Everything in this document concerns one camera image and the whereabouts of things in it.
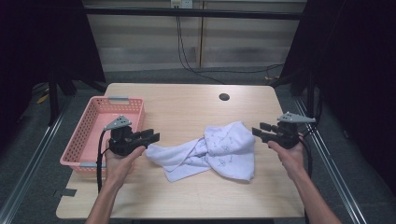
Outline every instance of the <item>cable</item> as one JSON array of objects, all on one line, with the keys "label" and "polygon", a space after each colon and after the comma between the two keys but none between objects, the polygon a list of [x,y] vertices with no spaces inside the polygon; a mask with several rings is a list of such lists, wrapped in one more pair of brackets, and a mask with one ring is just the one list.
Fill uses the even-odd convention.
[{"label": "cable", "polygon": [[318,104],[317,104],[317,113],[315,115],[315,125],[313,127],[310,128],[310,130],[304,134],[304,137],[307,137],[309,134],[311,134],[314,130],[317,129],[319,122],[320,122],[320,117],[322,114],[322,110],[323,110],[323,95],[321,93],[321,91],[319,92],[319,97],[318,97]]},{"label": "cable", "polygon": [[265,70],[265,74],[267,74],[266,78],[267,81],[265,82],[265,86],[268,86],[268,84],[270,83],[270,73],[268,72],[268,70]]},{"label": "cable", "polygon": [[276,63],[276,64],[271,64],[268,65],[265,69],[262,70],[256,70],[256,71],[227,71],[227,70],[217,70],[217,71],[195,71],[196,73],[216,73],[216,72],[220,72],[220,73],[262,73],[262,72],[268,72],[274,68],[277,68],[279,66],[282,66],[284,63]]},{"label": "cable", "polygon": [[307,161],[308,161],[308,176],[309,178],[312,177],[312,167],[313,167],[313,158],[312,158],[312,151],[311,148],[305,143],[304,140],[299,139],[300,143],[303,144],[303,147],[305,149],[306,152],[306,156],[307,156]]},{"label": "cable", "polygon": [[100,192],[100,189],[102,188],[102,159],[103,155],[105,152],[102,153],[102,142],[103,142],[103,136],[105,135],[106,131],[102,131],[99,137],[99,146],[98,146],[98,156],[96,160],[96,180],[98,183],[98,193]]},{"label": "cable", "polygon": [[36,94],[38,94],[38,93],[44,91],[44,90],[47,89],[47,88],[48,88],[48,83],[47,83],[47,82],[38,84],[38,85],[36,85],[36,86],[34,86],[34,87],[32,88],[32,95],[34,96],[34,95],[36,95]]},{"label": "cable", "polygon": [[[201,75],[201,74],[195,72],[195,71],[190,67],[189,61],[187,60],[186,52],[184,51],[183,38],[182,38],[182,35],[181,35],[180,17],[176,17],[176,20],[177,20],[177,51],[178,51],[178,58],[179,58],[179,60],[180,60],[181,65],[184,67],[184,69],[186,69],[187,71],[193,72],[195,75],[197,75],[197,76],[199,76],[199,77],[205,77],[205,78],[211,79],[211,80],[213,80],[213,81],[216,81],[216,82],[218,82],[218,83],[220,83],[220,84],[225,85],[224,82],[222,82],[222,81],[220,81],[220,80],[217,80],[217,79],[215,79],[215,78],[213,78],[213,77],[203,76],[203,75]],[[184,63],[183,63],[183,61],[182,61],[182,59],[181,59],[181,54],[180,54],[180,43],[181,43],[181,49],[182,49],[182,52],[183,52],[183,55],[184,55],[184,59],[185,59],[186,64],[187,64],[188,67],[186,67],[186,65],[184,65]]]}]

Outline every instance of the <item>aluminum rail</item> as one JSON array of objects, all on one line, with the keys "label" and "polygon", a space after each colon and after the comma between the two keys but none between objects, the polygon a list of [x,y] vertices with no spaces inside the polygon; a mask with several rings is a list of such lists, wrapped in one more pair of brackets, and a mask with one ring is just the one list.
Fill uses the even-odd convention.
[{"label": "aluminum rail", "polygon": [[176,16],[176,17],[210,17],[298,21],[304,14],[300,12],[234,11],[187,8],[156,7],[49,7],[36,6],[39,13],[84,13],[91,15],[136,15],[136,16]]},{"label": "aluminum rail", "polygon": [[21,202],[32,183],[35,173],[37,172],[41,162],[44,160],[44,157],[49,149],[50,143],[52,142],[53,137],[58,132],[59,127],[61,126],[62,120],[64,119],[64,112],[67,107],[70,105],[73,97],[68,96],[66,98],[66,102],[64,103],[64,107],[61,111],[59,117],[55,120],[55,122],[48,127],[46,133],[41,139],[40,144],[35,150],[35,154],[32,159],[30,159],[28,165],[26,166],[21,178],[19,179],[17,185],[14,187],[14,190],[9,194],[6,202],[0,210],[0,223],[8,224],[12,222],[15,214],[17,213],[18,208],[21,205]]},{"label": "aluminum rail", "polygon": [[[303,100],[299,98],[295,101],[295,104],[297,105],[297,108],[300,111],[300,113],[304,116],[307,116],[307,111],[303,103]],[[312,130],[311,124],[307,123],[306,127],[309,131]],[[344,178],[341,176],[341,173],[338,170],[337,165],[332,159],[332,154],[330,153],[329,149],[327,149],[318,130],[314,130],[310,135],[312,137],[313,142],[315,143],[315,146],[318,149],[318,154],[323,159],[325,167],[328,170],[330,177],[332,178],[332,182],[337,188],[337,191],[340,194],[340,197],[343,200],[346,210],[348,211],[353,223],[355,224],[367,223],[358,203],[356,202],[355,198],[350,192]]]}]

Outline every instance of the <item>black cable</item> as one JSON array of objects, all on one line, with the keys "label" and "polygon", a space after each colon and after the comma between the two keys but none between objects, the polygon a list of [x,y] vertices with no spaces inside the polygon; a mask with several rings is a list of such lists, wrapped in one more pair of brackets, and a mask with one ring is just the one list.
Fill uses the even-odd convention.
[{"label": "black cable", "polygon": [[307,172],[308,172],[309,178],[311,178],[311,177],[312,177],[312,167],[313,167],[312,151],[311,151],[311,148],[308,147],[308,145],[305,143],[304,140],[299,139],[299,141],[301,142],[301,144],[303,144],[303,147],[304,147],[305,152],[306,152],[307,161],[308,161],[308,169],[307,169]]},{"label": "black cable", "polygon": [[96,180],[98,183],[98,193],[100,192],[100,189],[102,188],[102,159],[104,153],[102,153],[102,142],[103,142],[103,136],[105,135],[106,131],[102,131],[99,137],[99,146],[98,146],[98,156],[96,160]]},{"label": "black cable", "polygon": [[[205,78],[211,79],[211,80],[213,80],[213,81],[216,81],[216,82],[218,82],[218,83],[220,83],[220,84],[225,85],[224,82],[222,82],[222,81],[220,81],[220,80],[217,80],[217,79],[215,79],[215,78],[213,78],[213,77],[207,77],[207,76],[203,76],[203,75],[201,75],[201,74],[198,74],[197,72],[195,72],[195,71],[191,68],[191,66],[190,66],[190,64],[189,64],[189,62],[188,62],[188,60],[187,60],[186,52],[185,52],[185,50],[184,50],[183,38],[182,38],[182,35],[181,35],[180,17],[176,17],[176,20],[177,20],[177,52],[178,52],[178,59],[180,60],[180,63],[181,63],[181,65],[183,66],[183,68],[186,69],[186,70],[189,71],[189,72],[193,72],[195,75],[197,75],[197,76],[199,76],[199,77],[205,77]],[[181,54],[180,54],[180,43],[181,43],[181,49],[182,49],[182,52],[183,52],[183,55],[184,55],[184,59],[185,59],[186,64],[187,64],[188,67],[186,67],[186,65],[183,63],[183,60],[181,59]]]},{"label": "black cable", "polygon": [[270,74],[268,70],[265,71],[265,74],[267,74],[267,81],[265,82],[265,86],[268,86],[268,84],[270,83]]},{"label": "black cable", "polygon": [[274,68],[277,68],[279,66],[282,66],[284,63],[276,63],[276,64],[271,64],[268,65],[265,69],[262,70],[256,70],[256,71],[228,71],[228,70],[217,70],[217,71],[195,71],[196,73],[216,73],[216,72],[220,72],[220,73],[262,73],[262,72],[268,72]]},{"label": "black cable", "polygon": [[316,120],[315,125],[313,127],[310,127],[310,130],[308,130],[308,132],[304,134],[304,137],[307,137],[309,134],[311,134],[314,130],[317,129],[319,125],[320,117],[323,110],[323,95],[321,91],[319,92],[319,98],[318,98],[318,104],[316,110],[317,110],[317,114],[315,115],[315,120]]}]

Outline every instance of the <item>forearm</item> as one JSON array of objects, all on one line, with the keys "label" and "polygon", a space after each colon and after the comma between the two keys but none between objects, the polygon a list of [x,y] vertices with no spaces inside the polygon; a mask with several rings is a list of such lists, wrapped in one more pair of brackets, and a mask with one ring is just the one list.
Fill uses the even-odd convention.
[{"label": "forearm", "polygon": [[293,181],[303,201],[311,223],[341,223],[319,194],[306,172],[300,172]]},{"label": "forearm", "polygon": [[108,223],[119,188],[105,182],[85,223]]}]

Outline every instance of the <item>black curtain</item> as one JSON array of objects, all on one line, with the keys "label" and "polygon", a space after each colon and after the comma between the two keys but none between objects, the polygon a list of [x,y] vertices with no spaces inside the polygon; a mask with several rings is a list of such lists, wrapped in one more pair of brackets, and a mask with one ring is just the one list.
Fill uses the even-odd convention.
[{"label": "black curtain", "polygon": [[395,11],[392,0],[308,1],[282,77],[293,76],[291,91],[301,94],[313,75],[327,105],[396,195]]},{"label": "black curtain", "polygon": [[1,150],[32,97],[35,84],[60,80],[105,81],[86,15],[42,10],[40,6],[82,7],[81,1],[0,1]]}]

